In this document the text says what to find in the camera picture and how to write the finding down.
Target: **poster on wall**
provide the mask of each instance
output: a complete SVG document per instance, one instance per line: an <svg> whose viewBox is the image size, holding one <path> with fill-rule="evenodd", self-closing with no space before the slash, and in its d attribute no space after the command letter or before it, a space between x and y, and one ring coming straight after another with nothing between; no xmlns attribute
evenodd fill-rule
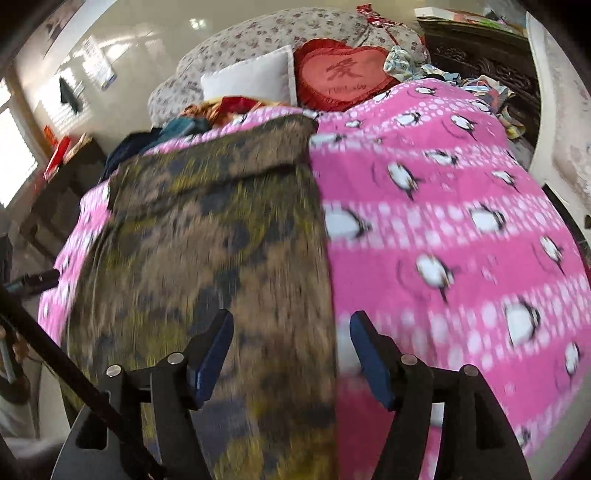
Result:
<svg viewBox="0 0 591 480"><path fill-rule="evenodd" d="M101 90L109 88L117 78L117 74L92 35L82 42L82 54L84 56L82 67L88 78Z"/></svg>
<svg viewBox="0 0 591 480"><path fill-rule="evenodd" d="M66 0L52 15L45 20L41 29L45 36L45 53L60 36L66 24L72 19L74 14L80 9L85 0Z"/></svg>

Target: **pile of clothes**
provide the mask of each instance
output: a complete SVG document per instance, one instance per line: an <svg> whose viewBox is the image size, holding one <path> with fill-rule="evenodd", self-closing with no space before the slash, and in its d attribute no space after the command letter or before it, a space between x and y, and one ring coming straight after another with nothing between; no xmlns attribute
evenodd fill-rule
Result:
<svg viewBox="0 0 591 480"><path fill-rule="evenodd" d="M525 126L508 112L506 101L515 96L515 92L486 75L480 75L476 79L462 79L459 73L445 72L429 63L417 64L412 55L400 46L393 46L388 53L384 62L384 71L399 82L436 78L460 87L489 106L490 112L505 127L507 138L515 140L525 133Z"/></svg>
<svg viewBox="0 0 591 480"><path fill-rule="evenodd" d="M143 155L151 148L173 138L204 134L212 128L223 127L237 117L252 112L262 106L276 106L276 102L242 97L225 96L207 100L199 105L189 105L177 118L163 128L153 128L149 132L134 132L125 137L111 152L99 181L108 179L119 165L136 155Z"/></svg>

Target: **chinese character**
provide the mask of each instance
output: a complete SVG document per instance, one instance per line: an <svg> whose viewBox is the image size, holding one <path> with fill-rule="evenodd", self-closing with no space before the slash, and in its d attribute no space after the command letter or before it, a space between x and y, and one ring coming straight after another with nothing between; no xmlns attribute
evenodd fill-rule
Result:
<svg viewBox="0 0 591 480"><path fill-rule="evenodd" d="M327 72L330 72L331 70L334 70L335 72L329 78L327 78L327 80L334 80L337 77L342 78L345 75L352 79L362 77L362 75L357 75L351 71L353 65L357 65L357 62L352 59L347 59L341 60L340 62L328 67L326 69Z"/></svg>

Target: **dark towel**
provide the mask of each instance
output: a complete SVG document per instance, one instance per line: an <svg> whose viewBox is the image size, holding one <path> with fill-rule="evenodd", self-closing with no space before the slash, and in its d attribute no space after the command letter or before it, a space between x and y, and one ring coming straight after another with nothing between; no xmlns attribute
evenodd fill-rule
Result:
<svg viewBox="0 0 591 480"><path fill-rule="evenodd" d="M68 85L68 83L60 77L60 96L61 102L65 105L67 103L70 104L74 113L78 114L82 110L82 105L80 105L80 101L74 95L74 91L72 87Z"/></svg>

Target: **red fabric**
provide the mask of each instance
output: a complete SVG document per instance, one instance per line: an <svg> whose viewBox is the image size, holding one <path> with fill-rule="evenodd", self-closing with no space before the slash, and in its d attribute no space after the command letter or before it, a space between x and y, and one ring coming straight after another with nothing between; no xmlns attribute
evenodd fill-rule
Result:
<svg viewBox="0 0 591 480"><path fill-rule="evenodd" d="M301 104L324 111L345 111L398 81L384 72L382 47L351 48L320 38L294 53L297 94Z"/></svg>
<svg viewBox="0 0 591 480"><path fill-rule="evenodd" d="M220 113L245 114L253 110L260 102L254 98L227 96L222 98Z"/></svg>
<svg viewBox="0 0 591 480"><path fill-rule="evenodd" d="M55 152L53 152L53 156L51 160L47 164L47 168L45 169L45 173L43 177L49 181L53 174L56 172L56 168L59 167L64 160L64 155L66 154L66 150L70 146L70 141L72 139L67 135L61 139L60 143L58 144Z"/></svg>
<svg viewBox="0 0 591 480"><path fill-rule="evenodd" d="M394 20L390 20L388 18L382 17L379 13L377 13L371 6L371 4L365 5L357 5L357 13L363 15L367 20L368 24L373 25L374 27L383 28L388 36L392 39L392 41L399 45L398 40L390 33L388 30L389 27L405 27L409 28L408 25L395 22ZM425 39L419 36L423 47L425 46Z"/></svg>

